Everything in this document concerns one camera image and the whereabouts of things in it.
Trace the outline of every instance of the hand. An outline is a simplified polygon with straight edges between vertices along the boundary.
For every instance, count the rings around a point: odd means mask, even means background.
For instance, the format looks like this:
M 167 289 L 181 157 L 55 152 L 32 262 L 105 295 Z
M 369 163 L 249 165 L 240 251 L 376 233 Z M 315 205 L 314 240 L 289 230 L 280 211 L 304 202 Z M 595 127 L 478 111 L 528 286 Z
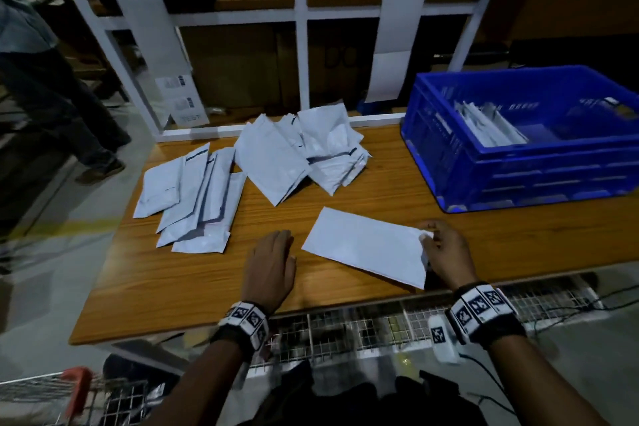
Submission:
M 452 291 L 479 281 L 468 243 L 459 231 L 444 221 L 426 221 L 421 223 L 420 228 L 434 231 L 435 239 L 440 242 L 437 246 L 436 242 L 425 234 L 419 238 L 433 270 Z
M 295 256 L 289 256 L 293 237 L 289 230 L 273 231 L 249 251 L 244 265 L 242 301 L 257 303 L 271 315 L 291 293 L 295 281 Z

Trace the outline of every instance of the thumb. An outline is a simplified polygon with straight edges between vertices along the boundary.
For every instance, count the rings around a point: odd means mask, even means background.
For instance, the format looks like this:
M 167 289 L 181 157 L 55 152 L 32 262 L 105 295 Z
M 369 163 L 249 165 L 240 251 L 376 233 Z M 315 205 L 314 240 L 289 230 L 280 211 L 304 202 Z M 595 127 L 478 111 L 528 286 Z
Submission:
M 435 253 L 439 251 L 439 248 L 437 248 L 437 245 L 433 241 L 433 238 L 428 236 L 427 234 L 422 234 L 419 237 L 419 241 L 421 241 L 422 246 L 424 247 L 424 251 L 429 258 L 435 256 Z
M 287 293 L 290 293 L 290 291 L 293 289 L 296 270 L 297 258 L 295 256 L 289 255 L 289 257 L 286 259 L 286 263 L 284 264 L 284 286 L 287 290 Z

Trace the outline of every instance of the shopping cart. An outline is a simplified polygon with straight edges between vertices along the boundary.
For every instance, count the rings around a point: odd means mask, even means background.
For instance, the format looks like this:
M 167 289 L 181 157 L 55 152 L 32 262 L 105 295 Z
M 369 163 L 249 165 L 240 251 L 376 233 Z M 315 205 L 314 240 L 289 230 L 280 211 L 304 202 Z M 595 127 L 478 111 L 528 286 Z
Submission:
M 0 382 L 0 425 L 120 426 L 140 424 L 162 402 L 163 387 L 104 379 L 84 367 Z

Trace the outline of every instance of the background table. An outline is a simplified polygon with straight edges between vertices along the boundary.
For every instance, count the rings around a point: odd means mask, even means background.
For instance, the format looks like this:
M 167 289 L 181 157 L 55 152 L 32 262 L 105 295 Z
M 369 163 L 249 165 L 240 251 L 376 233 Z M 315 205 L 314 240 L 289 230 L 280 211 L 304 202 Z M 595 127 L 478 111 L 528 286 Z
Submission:
M 171 246 L 156 249 L 160 215 L 132 218 L 140 178 L 70 343 L 112 342 L 217 322 L 240 297 L 246 253 L 260 236 L 275 229 L 292 231 L 292 253 L 298 263 L 295 287 L 280 312 L 419 292 L 301 251 L 324 206 L 410 226 L 425 218 L 444 218 L 466 235 L 479 276 L 491 282 L 570 273 L 639 258 L 637 194 L 444 214 L 409 155 L 399 127 L 362 133 L 363 145 L 372 154 L 368 167 L 333 197 L 311 184 L 273 207 L 247 180 L 224 254 L 173 253 Z M 234 138 L 212 141 L 211 151 L 234 142 Z M 145 169 L 203 143 L 157 145 Z

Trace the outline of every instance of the blue bin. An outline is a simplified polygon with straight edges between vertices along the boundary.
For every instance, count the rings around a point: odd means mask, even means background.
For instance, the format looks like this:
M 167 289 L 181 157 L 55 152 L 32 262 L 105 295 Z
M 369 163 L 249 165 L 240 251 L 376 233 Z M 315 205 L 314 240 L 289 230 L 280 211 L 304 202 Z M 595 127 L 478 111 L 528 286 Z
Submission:
M 456 101 L 494 103 L 529 142 L 484 147 Z M 482 211 L 634 190 L 638 116 L 635 93 L 586 66 L 422 73 L 401 133 L 444 212 Z

